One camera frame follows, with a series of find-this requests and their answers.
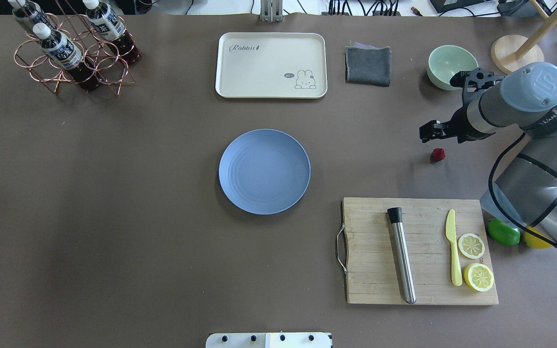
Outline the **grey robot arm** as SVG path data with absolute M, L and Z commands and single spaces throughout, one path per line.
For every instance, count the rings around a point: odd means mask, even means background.
M 494 163 L 481 205 L 557 249 L 557 66 L 533 62 L 506 76 L 476 68 L 456 73 L 451 84 L 463 89 L 461 108 L 449 121 L 420 126 L 420 139 L 464 143 L 517 125 L 529 140 L 497 179 Z

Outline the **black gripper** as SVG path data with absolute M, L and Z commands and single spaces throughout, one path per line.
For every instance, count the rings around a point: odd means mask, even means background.
M 434 139 L 455 137 L 457 142 L 461 144 L 486 139 L 491 135 L 492 133 L 484 133 L 473 127 L 468 120 L 466 107 L 459 108 L 447 122 L 431 120 L 419 128 L 419 138 L 422 143 Z

